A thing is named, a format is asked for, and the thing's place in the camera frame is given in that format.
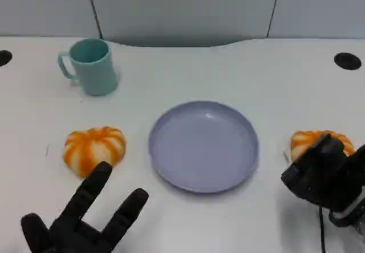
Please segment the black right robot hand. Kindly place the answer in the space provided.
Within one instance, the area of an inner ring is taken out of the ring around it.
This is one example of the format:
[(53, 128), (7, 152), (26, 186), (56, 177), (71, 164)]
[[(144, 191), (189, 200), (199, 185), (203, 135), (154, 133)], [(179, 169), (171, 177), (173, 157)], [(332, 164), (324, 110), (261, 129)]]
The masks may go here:
[(344, 144), (325, 134), (310, 145), (281, 175), (298, 198), (334, 212), (343, 212), (364, 186), (364, 146), (347, 156)]

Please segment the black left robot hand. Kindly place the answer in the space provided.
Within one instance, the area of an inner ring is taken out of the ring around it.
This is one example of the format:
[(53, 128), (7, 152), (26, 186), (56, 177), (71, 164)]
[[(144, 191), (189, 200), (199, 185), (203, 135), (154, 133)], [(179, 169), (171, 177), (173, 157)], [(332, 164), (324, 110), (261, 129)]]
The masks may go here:
[(82, 220), (108, 181), (112, 166), (99, 163), (77, 188), (60, 216), (46, 227), (40, 216), (29, 213), (21, 227), (31, 252), (112, 252), (137, 220), (149, 195), (134, 190), (120, 205), (102, 231)]

